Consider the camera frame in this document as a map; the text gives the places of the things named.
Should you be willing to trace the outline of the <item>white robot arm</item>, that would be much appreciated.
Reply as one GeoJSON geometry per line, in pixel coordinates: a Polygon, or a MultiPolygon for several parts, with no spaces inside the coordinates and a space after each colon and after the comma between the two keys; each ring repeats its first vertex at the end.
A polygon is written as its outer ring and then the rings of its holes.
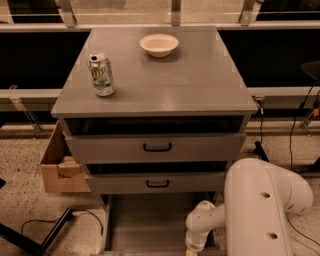
{"type": "Polygon", "coordinates": [[[211,230],[226,228],[228,256],[293,256],[286,216],[313,204],[309,183],[269,162],[245,158],[228,170],[224,203],[204,200],[186,219],[187,255],[204,249],[211,230]]]}

